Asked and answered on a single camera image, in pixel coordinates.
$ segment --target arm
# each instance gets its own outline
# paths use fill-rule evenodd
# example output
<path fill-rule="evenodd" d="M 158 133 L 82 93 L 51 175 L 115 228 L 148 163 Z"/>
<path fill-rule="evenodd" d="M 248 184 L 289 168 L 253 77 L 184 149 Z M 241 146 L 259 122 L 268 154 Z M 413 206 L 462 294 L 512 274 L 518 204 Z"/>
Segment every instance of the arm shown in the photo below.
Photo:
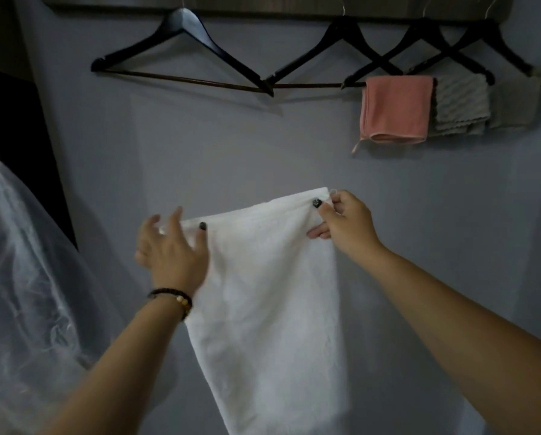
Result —
<path fill-rule="evenodd" d="M 148 219 L 140 229 L 136 260 L 151 270 L 154 286 L 175 288 L 193 297 L 208 270 L 206 226 L 188 246 L 179 208 L 169 221 L 167 236 Z M 71 395 L 43 435 L 135 434 L 173 331 L 182 320 L 181 304 L 158 295 L 143 307 Z"/>
<path fill-rule="evenodd" d="M 502 435 L 541 434 L 541 341 L 385 248 L 371 212 L 346 191 L 310 238 L 335 245 L 376 278 L 441 367 Z"/>

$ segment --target right hand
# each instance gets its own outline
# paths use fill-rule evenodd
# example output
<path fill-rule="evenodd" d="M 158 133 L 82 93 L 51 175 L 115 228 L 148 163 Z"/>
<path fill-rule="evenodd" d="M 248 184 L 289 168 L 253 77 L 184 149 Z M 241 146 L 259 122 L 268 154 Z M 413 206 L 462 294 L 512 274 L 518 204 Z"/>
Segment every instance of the right hand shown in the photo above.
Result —
<path fill-rule="evenodd" d="M 349 191 L 339 191 L 331 197 L 333 206 L 321 202 L 317 209 L 325 222 L 311 229 L 307 236 L 312 240 L 332 238 L 335 246 L 357 263 L 365 254 L 383 250 L 365 203 Z"/>

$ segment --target forearm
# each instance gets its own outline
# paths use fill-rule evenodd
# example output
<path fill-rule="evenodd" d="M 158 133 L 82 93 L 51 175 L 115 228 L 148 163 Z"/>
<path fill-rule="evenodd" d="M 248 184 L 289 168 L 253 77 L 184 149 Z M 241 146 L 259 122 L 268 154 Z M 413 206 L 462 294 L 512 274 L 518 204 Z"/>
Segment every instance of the forearm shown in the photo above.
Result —
<path fill-rule="evenodd" d="M 182 314 L 180 304 L 169 295 L 145 305 L 44 435 L 135 433 Z"/>
<path fill-rule="evenodd" d="M 360 264 L 499 433 L 541 434 L 541 341 L 384 248 Z"/>

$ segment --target finger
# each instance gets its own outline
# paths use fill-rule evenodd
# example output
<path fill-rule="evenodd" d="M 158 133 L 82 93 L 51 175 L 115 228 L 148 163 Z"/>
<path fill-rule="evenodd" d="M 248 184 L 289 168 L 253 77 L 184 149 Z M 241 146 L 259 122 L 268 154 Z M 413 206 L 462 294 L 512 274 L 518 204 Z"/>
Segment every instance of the finger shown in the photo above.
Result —
<path fill-rule="evenodd" d="M 139 250 L 136 250 L 134 259 L 136 263 L 138 263 L 140 266 L 145 267 L 147 269 L 150 268 L 150 257 L 148 255 L 145 255 Z"/>
<path fill-rule="evenodd" d="M 351 192 L 343 190 L 339 191 L 336 194 L 331 196 L 331 199 L 333 203 L 345 203 L 347 201 L 356 200 L 357 197 L 355 197 Z"/>
<path fill-rule="evenodd" d="M 182 207 L 178 206 L 176 211 L 170 216 L 168 223 L 168 238 L 173 241 L 175 245 L 190 247 L 180 225 L 180 220 L 182 219 L 182 210 Z"/>
<path fill-rule="evenodd" d="M 137 241 L 137 249 L 144 255 L 149 255 L 151 252 L 151 243 L 144 238 Z"/>
<path fill-rule="evenodd" d="M 147 241 L 153 242 L 154 240 L 159 238 L 159 231 L 156 228 L 156 223 L 159 221 L 160 216 L 159 214 L 152 215 L 150 218 L 147 218 L 142 223 L 142 226 L 139 230 L 139 236 L 138 238 L 141 240 L 142 238 L 146 239 Z"/>
<path fill-rule="evenodd" d="M 327 224 L 330 225 L 331 223 L 337 222 L 337 217 L 340 215 L 335 212 L 335 208 L 333 208 L 333 206 L 323 203 L 319 199 L 313 201 L 313 206 L 317 208 L 318 214 Z"/>
<path fill-rule="evenodd" d="M 313 227 L 311 230 L 307 232 L 307 236 L 314 240 L 315 238 L 318 238 L 321 234 L 329 232 L 329 226 L 326 223 L 319 224 L 317 227 Z"/>
<path fill-rule="evenodd" d="M 198 255 L 208 255 L 208 225 L 204 222 L 200 223 L 200 228 L 194 235 L 194 250 Z"/>
<path fill-rule="evenodd" d="M 345 211 L 345 205 L 343 203 L 335 203 L 333 206 L 335 207 L 335 212 L 337 213 L 343 214 Z"/>

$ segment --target left hand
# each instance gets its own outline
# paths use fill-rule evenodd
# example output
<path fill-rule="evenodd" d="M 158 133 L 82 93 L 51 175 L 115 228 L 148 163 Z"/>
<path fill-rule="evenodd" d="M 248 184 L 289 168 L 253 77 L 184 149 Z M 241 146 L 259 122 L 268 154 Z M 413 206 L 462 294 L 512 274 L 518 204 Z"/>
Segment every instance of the left hand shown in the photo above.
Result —
<path fill-rule="evenodd" d="M 159 233 L 155 224 L 159 215 L 146 219 L 137 236 L 135 260 L 151 271 L 156 288 L 173 288 L 191 298 L 206 279 L 209 263 L 206 223 L 200 223 L 192 249 L 180 226 L 182 208 L 169 218 L 166 235 Z"/>

